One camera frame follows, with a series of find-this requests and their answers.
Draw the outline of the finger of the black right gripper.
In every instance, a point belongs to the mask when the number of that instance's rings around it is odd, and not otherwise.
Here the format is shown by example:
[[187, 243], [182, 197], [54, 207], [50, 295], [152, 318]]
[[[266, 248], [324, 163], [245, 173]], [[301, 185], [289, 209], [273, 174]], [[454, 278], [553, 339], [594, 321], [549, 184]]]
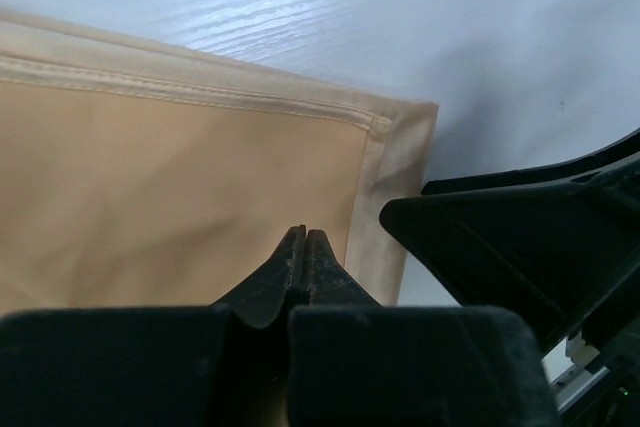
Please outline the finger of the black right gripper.
[[573, 179], [627, 160], [638, 152], [639, 130], [636, 129], [602, 149], [572, 160], [506, 172], [432, 180], [425, 184], [421, 194], [438, 195]]
[[518, 314], [540, 344], [609, 342], [639, 313], [639, 170], [397, 199], [382, 226], [463, 305]]

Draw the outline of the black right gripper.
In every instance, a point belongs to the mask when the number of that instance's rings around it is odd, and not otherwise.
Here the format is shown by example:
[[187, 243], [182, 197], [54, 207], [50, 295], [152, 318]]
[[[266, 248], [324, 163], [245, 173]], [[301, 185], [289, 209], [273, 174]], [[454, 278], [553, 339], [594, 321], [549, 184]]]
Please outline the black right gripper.
[[564, 426], [639, 424], [639, 302], [610, 301], [585, 322], [583, 339], [598, 355], [592, 382], [561, 410]]

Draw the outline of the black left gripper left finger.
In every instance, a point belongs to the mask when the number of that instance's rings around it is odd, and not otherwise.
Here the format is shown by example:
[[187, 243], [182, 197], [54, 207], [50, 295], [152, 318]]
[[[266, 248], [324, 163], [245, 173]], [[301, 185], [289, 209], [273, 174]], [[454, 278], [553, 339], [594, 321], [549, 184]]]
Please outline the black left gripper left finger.
[[253, 274], [196, 307], [29, 310], [1, 319], [5, 426], [283, 426], [291, 228]]

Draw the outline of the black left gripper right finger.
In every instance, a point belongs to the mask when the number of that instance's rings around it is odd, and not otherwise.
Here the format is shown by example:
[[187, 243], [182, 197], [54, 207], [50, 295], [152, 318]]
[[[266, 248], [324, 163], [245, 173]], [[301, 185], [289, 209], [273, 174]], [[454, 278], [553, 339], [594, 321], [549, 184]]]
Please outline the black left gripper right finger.
[[554, 426], [537, 341], [497, 307], [382, 307], [308, 234], [288, 321], [293, 426]]

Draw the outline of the beige cloth napkin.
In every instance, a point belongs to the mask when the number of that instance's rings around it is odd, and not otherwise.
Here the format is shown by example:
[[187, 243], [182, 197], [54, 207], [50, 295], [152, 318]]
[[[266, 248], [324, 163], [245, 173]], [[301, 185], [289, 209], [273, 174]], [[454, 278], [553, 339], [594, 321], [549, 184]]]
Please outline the beige cloth napkin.
[[437, 112], [3, 11], [1, 309], [213, 302], [299, 224], [391, 305]]

